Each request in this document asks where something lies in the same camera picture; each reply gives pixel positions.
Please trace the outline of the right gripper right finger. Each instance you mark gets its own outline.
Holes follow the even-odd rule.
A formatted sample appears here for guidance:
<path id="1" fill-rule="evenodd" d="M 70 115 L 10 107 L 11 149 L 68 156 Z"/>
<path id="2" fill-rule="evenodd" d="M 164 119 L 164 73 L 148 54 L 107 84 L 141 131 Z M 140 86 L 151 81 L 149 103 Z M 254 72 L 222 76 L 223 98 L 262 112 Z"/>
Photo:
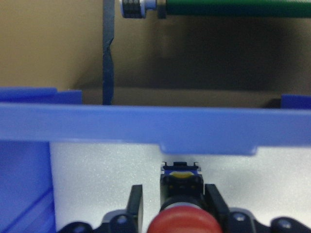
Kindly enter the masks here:
<path id="1" fill-rule="evenodd" d="M 218 221 L 227 221 L 230 210 L 215 184 L 205 184 L 205 202 Z"/>

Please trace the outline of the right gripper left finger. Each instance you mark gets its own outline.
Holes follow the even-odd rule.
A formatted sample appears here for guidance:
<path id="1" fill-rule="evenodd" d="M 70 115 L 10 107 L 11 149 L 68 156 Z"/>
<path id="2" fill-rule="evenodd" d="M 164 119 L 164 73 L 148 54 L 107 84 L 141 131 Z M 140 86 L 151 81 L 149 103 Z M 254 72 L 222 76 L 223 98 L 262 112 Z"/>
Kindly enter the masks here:
<path id="1" fill-rule="evenodd" d="M 126 206 L 127 213 L 133 216 L 137 228 L 143 226 L 143 186 L 141 184 L 131 187 L 130 196 Z"/>

